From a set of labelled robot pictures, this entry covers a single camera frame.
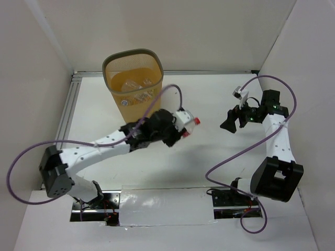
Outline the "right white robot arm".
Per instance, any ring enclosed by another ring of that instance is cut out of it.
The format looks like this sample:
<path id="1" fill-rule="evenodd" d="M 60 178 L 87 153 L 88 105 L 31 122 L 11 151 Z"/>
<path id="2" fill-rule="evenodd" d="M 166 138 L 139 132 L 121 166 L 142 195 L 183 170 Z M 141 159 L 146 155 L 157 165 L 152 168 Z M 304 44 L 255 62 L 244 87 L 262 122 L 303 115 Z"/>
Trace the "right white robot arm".
<path id="1" fill-rule="evenodd" d="M 253 174 L 250 191 L 254 195 L 273 200 L 288 202 L 300 182 L 304 168 L 296 163 L 292 154 L 288 123 L 288 108 L 280 104 L 280 92 L 265 90 L 258 107 L 248 105 L 248 90 L 237 87 L 233 95 L 240 100 L 239 104 L 227 113 L 227 119 L 220 125 L 231 133 L 236 133 L 236 121 L 243 128 L 247 123 L 259 123 L 265 135 L 279 132 L 266 141 L 266 158 Z"/>

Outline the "white orange label bottle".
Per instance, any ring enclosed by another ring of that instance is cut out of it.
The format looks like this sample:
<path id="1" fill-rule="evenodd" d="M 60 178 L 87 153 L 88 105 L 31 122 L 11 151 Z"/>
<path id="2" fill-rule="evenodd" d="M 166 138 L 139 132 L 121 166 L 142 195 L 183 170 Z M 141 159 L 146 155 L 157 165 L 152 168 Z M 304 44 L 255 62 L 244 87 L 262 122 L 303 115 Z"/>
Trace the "white orange label bottle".
<path id="1" fill-rule="evenodd" d="M 132 92 L 142 89 L 143 87 L 131 79 L 125 80 L 121 87 L 122 92 Z"/>

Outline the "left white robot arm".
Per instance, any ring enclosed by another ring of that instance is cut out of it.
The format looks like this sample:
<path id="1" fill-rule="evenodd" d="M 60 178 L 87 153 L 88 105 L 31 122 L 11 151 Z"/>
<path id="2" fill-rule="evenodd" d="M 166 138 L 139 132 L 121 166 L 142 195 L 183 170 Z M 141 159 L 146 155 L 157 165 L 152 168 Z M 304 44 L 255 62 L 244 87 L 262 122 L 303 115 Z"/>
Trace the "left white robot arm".
<path id="1" fill-rule="evenodd" d="M 58 150 L 46 148 L 40 163 L 40 173 L 49 198 L 69 195 L 92 209 L 103 204 L 104 194 L 99 184 L 77 176 L 81 170 L 105 159 L 144 149 L 162 141 L 172 147 L 187 135 L 186 125 L 193 116 L 184 109 L 170 113 L 159 109 L 143 121 L 130 122 L 90 146 Z"/>

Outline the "white taped cover plate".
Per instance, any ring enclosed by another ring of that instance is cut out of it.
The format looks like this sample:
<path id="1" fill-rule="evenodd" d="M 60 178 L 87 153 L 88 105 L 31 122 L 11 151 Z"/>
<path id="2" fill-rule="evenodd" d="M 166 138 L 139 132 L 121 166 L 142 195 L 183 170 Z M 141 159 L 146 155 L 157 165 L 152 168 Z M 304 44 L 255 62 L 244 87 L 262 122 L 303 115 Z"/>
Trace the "white taped cover plate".
<path id="1" fill-rule="evenodd" d="M 123 190 L 119 225 L 183 226 L 215 223 L 205 188 Z"/>

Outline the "red label red cap bottle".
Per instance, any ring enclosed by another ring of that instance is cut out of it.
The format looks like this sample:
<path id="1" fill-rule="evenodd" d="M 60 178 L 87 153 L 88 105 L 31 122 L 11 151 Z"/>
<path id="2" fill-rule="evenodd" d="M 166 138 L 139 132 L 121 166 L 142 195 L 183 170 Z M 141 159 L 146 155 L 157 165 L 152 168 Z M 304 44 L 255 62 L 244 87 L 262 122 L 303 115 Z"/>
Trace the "red label red cap bottle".
<path id="1" fill-rule="evenodd" d="M 200 124 L 200 119 L 198 117 L 195 117 L 192 121 L 187 123 L 184 127 L 184 132 L 182 134 L 182 137 L 186 138 L 189 135 L 191 135 L 195 127 L 198 126 L 199 124 Z"/>

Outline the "aluminium frame rail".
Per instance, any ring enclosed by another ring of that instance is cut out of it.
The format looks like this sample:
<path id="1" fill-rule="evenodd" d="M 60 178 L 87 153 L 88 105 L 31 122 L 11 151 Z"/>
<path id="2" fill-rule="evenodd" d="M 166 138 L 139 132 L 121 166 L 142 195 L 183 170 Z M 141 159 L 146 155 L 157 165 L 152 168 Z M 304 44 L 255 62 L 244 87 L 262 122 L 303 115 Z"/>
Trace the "aluminium frame rail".
<path id="1" fill-rule="evenodd" d="M 237 103 L 233 90 L 248 83 L 253 99 L 261 87 L 251 73 L 218 71 L 168 71 L 163 84 L 182 90 L 167 90 L 162 108 L 174 111 L 179 104 L 200 119 L 193 133 L 173 147 L 153 143 L 148 148 L 119 155 L 80 172 L 107 189 L 166 189 L 208 187 L 206 172 L 264 137 L 261 125 L 250 123 L 236 133 L 220 128 L 227 111 Z M 90 142 L 121 127 L 124 120 L 100 73 L 73 77 L 57 138 Z"/>

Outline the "green plastic bottle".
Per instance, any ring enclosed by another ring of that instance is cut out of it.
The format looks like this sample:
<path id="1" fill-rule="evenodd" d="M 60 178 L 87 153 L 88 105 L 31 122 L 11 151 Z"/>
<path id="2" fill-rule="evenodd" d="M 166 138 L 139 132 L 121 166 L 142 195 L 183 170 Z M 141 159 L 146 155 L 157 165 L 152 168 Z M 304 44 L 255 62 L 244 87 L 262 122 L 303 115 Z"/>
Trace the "green plastic bottle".
<path id="1" fill-rule="evenodd" d="M 151 89 L 148 91 L 148 94 L 150 95 L 150 98 L 154 100 L 157 95 L 159 94 L 160 90 L 159 89 Z"/>

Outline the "clear bottle white cap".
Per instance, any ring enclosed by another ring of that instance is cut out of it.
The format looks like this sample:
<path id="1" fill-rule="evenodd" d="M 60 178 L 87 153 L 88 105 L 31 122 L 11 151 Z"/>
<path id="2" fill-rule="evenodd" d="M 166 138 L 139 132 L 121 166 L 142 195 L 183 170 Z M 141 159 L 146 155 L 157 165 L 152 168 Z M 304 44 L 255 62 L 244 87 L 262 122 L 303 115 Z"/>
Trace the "clear bottle white cap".
<path id="1" fill-rule="evenodd" d="M 153 85 L 154 85 L 154 82 L 153 82 L 151 79 L 149 79 L 149 78 L 145 78 L 145 79 L 142 81 L 142 83 L 141 83 L 141 86 L 142 86 L 143 88 L 151 87 L 151 86 L 153 86 Z"/>

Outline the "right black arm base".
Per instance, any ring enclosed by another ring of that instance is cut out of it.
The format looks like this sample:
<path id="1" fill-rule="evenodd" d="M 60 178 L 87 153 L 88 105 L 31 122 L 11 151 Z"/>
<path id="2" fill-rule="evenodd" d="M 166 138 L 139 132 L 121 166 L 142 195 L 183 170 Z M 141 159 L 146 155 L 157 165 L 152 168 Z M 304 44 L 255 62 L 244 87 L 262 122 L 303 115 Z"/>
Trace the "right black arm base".
<path id="1" fill-rule="evenodd" d="M 259 203 L 231 189 L 210 188 L 206 191 L 213 202 L 214 219 L 261 218 Z"/>

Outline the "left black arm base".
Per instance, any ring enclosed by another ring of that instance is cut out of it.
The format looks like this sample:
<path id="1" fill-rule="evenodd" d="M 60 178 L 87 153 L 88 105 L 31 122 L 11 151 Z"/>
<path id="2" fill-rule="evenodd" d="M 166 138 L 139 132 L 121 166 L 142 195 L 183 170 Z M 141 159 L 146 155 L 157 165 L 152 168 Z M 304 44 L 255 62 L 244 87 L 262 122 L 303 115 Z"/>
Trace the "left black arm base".
<path id="1" fill-rule="evenodd" d="M 95 208 L 74 199 L 70 222 L 100 222 L 106 226 L 119 226 L 121 190 L 103 191 L 104 199 Z"/>

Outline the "orange label yellow cap bottle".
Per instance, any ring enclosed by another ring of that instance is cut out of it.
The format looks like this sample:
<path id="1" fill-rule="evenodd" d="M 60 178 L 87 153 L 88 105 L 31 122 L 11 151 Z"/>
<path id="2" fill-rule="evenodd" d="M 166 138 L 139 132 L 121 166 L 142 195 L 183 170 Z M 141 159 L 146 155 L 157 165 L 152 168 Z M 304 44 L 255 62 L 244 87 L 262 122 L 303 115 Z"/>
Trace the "orange label yellow cap bottle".
<path id="1" fill-rule="evenodd" d="M 152 95 L 149 94 L 149 93 L 135 94 L 135 95 L 134 95 L 134 99 L 135 99 L 138 103 L 143 103 L 143 102 L 150 101 L 150 100 L 152 99 Z"/>

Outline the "orange mesh waste bin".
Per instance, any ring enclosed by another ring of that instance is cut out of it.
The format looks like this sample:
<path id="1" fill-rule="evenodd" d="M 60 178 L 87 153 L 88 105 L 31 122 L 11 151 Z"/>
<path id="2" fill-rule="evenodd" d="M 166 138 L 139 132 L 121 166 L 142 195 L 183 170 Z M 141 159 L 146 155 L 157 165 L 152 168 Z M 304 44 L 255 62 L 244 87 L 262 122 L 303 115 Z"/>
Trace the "orange mesh waste bin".
<path id="1" fill-rule="evenodd" d="M 149 49 L 133 49 L 113 54 L 105 59 L 102 65 L 105 85 L 111 93 L 124 121 L 134 122 L 140 119 L 152 103 L 138 103 L 135 94 L 148 93 L 151 89 L 162 90 L 163 68 L 158 56 Z M 140 84 L 149 78 L 154 85 L 132 92 L 122 92 L 121 87 L 125 80 L 131 79 Z M 130 101 L 131 105 L 122 106 L 122 100 Z"/>

